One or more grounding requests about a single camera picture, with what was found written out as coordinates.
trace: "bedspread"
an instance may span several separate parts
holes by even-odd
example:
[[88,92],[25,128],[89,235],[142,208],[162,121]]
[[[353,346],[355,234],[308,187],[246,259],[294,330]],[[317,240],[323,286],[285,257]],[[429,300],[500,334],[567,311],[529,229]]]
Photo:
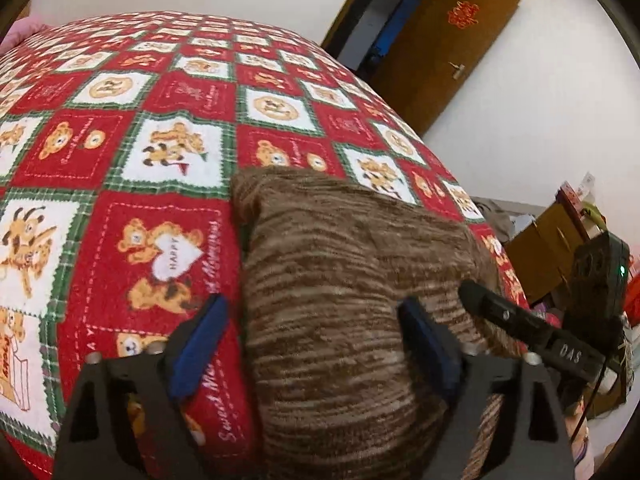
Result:
[[[172,11],[49,29],[0,57],[0,430],[38,478],[86,354],[140,352],[212,292],[237,303],[229,182],[252,165],[350,178],[465,222],[527,306],[468,194],[315,43]],[[259,441],[237,333],[232,321],[182,407],[228,471]],[[144,440],[136,399],[129,412]]]

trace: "brown knit garment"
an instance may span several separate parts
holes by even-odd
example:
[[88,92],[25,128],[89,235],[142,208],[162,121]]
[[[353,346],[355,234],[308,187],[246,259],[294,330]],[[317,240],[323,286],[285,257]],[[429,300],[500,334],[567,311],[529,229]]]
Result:
[[[418,478],[446,405],[408,360],[396,305],[417,296],[460,341],[517,355],[458,299],[464,278],[500,292],[490,254],[463,224],[312,170],[243,170],[232,200],[253,226],[242,293],[270,477]],[[499,406],[488,403],[465,478]]]

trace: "wooden door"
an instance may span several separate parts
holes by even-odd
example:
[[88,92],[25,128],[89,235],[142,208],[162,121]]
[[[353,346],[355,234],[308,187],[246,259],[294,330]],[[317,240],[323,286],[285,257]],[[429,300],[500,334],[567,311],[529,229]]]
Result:
[[520,0],[422,0],[371,85],[423,134],[489,50]]

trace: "pink cloth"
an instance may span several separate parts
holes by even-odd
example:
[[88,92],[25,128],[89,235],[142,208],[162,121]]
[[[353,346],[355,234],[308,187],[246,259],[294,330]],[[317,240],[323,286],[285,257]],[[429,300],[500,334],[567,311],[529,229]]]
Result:
[[2,43],[0,43],[0,56],[46,28],[49,28],[49,25],[45,25],[41,20],[33,16],[17,20],[9,29]]

